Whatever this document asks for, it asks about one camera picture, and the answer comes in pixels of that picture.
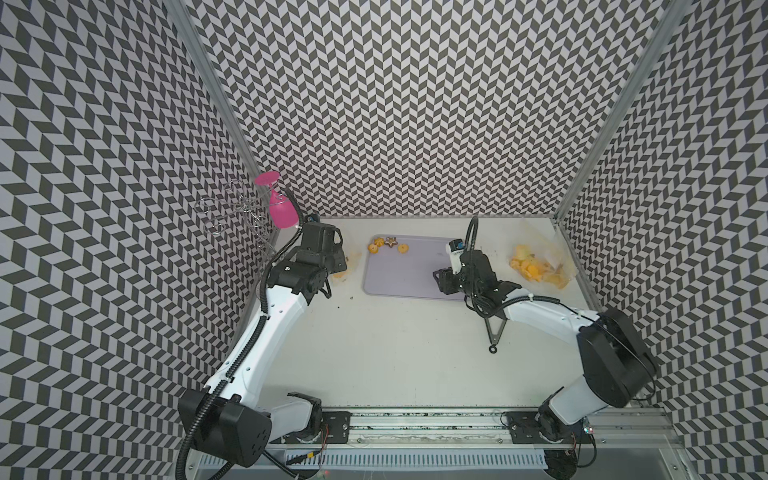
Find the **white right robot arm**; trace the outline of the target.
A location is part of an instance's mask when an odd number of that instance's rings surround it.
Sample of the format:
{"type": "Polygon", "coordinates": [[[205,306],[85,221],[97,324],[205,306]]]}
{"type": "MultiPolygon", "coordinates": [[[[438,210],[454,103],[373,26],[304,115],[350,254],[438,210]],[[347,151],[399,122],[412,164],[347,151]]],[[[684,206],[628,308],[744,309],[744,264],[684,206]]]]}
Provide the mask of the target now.
{"type": "Polygon", "coordinates": [[[582,374],[558,389],[534,416],[539,435],[558,442],[568,427],[606,407],[621,408],[642,389],[655,386],[658,366],[632,320],[617,309],[579,310],[500,280],[487,256],[468,242],[446,245],[450,266],[433,278],[441,293],[462,294],[483,319],[489,351],[495,353],[506,325],[528,325],[578,350],[582,374]]]}

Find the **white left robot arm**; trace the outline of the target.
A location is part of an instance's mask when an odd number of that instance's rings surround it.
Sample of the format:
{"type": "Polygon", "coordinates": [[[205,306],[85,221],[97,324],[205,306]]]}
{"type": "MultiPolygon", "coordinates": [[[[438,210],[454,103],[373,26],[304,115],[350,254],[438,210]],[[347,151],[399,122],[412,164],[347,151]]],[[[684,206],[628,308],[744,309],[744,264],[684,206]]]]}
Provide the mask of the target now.
{"type": "Polygon", "coordinates": [[[192,451],[213,455],[225,464],[250,467],[267,456],[269,443],[285,436],[323,439],[328,428],[319,398],[290,392],[277,406],[259,403],[268,373],[288,334],[312,299],[330,298],[330,278],[347,268],[341,230],[331,224],[301,225],[273,257],[259,285],[259,307],[223,364],[199,390],[187,390],[178,411],[184,437],[174,476],[187,476],[192,451]]]}

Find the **steel black-tipped tongs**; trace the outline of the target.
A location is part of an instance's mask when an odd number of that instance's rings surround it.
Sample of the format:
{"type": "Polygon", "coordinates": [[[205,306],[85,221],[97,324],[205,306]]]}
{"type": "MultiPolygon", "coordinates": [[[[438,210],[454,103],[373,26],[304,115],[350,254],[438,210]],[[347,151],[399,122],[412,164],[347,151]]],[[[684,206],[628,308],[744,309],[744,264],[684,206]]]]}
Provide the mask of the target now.
{"type": "Polygon", "coordinates": [[[489,340],[488,351],[491,354],[498,352],[498,345],[502,339],[508,320],[506,318],[492,316],[484,319],[484,324],[489,340]]]}

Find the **clear resealable bag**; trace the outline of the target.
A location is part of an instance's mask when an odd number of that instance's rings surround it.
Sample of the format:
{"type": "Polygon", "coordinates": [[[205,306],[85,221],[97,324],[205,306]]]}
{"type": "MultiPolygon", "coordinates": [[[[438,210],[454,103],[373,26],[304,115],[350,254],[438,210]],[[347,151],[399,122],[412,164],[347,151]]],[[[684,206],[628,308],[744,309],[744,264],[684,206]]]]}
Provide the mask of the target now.
{"type": "Polygon", "coordinates": [[[543,247],[542,259],[550,266],[544,282],[559,290],[564,289],[576,276],[577,267],[568,243],[560,236],[553,236],[543,247]]]}

